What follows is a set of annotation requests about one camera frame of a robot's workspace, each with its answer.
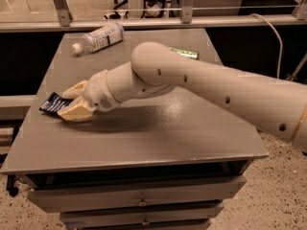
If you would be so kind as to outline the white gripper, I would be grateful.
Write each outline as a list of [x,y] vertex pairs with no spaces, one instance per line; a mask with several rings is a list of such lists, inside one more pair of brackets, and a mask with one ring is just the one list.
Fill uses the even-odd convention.
[[112,96],[106,77],[107,70],[104,70],[93,75],[88,81],[82,80],[66,89],[62,97],[75,100],[60,109],[57,114],[65,121],[79,121],[92,117],[96,109],[109,112],[119,107],[121,104]]

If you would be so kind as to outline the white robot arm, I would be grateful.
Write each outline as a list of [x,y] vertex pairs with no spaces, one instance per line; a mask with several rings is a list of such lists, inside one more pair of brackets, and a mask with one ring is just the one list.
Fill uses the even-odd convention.
[[292,146],[307,151],[307,85],[182,57],[157,42],[134,48],[130,61],[63,92],[66,121],[109,112],[131,99],[184,88]]

